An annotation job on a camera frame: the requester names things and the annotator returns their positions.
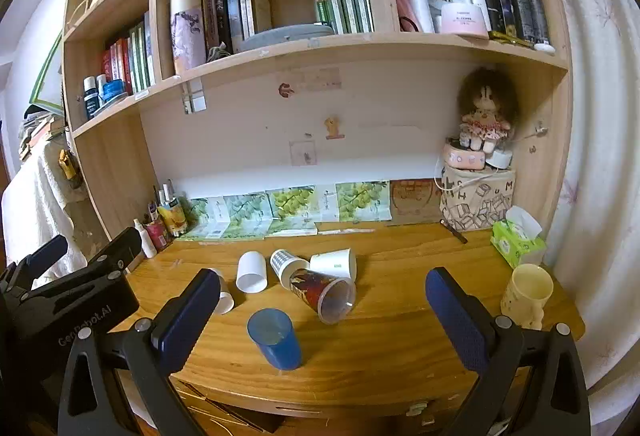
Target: green picture frame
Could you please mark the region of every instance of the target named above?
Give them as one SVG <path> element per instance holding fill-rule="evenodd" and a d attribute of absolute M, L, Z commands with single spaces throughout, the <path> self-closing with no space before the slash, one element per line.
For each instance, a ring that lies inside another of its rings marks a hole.
<path fill-rule="evenodd" d="M 33 85 L 29 103 L 63 116 L 62 31 L 56 38 Z"/>

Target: white glue bottle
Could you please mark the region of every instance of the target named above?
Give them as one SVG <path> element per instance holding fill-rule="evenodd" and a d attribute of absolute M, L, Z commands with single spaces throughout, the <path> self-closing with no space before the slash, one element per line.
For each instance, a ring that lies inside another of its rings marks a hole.
<path fill-rule="evenodd" d="M 140 232 L 140 238 L 142 239 L 142 250 L 145 252 L 146 258 L 151 259 L 158 255 L 158 251 L 156 247 L 151 242 L 151 237 L 149 237 L 148 232 L 145 230 L 145 227 L 142 226 L 139 220 L 133 220 L 133 226 L 136 227 L 136 230 Z"/>

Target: curtain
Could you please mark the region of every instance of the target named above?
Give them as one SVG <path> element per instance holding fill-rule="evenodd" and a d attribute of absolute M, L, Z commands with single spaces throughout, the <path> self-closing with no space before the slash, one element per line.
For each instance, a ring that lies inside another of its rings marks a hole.
<path fill-rule="evenodd" d="M 546 263 L 586 324 L 577 346 L 597 424 L 640 394 L 640 9 L 563 1 L 574 112 Z"/>

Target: doll face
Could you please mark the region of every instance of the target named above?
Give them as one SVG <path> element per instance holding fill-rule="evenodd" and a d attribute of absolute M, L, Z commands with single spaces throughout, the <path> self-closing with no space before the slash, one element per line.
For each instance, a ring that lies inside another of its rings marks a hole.
<path fill-rule="evenodd" d="M 480 88 L 480 93 L 474 98 L 474 105 L 480 111 L 497 112 L 500 109 L 500 105 L 494 100 L 491 87 L 488 85 Z"/>

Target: doll hair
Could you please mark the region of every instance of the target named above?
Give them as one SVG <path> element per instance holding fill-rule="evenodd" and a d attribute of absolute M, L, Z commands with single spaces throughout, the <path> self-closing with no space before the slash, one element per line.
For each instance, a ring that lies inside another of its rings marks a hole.
<path fill-rule="evenodd" d="M 518 116 L 518 98 L 509 77 L 497 70 L 480 67 L 468 74 L 458 93 L 458 109 L 462 116 L 476 110 L 474 98 L 482 87 L 491 87 L 492 96 L 498 102 L 500 115 L 513 124 Z"/>

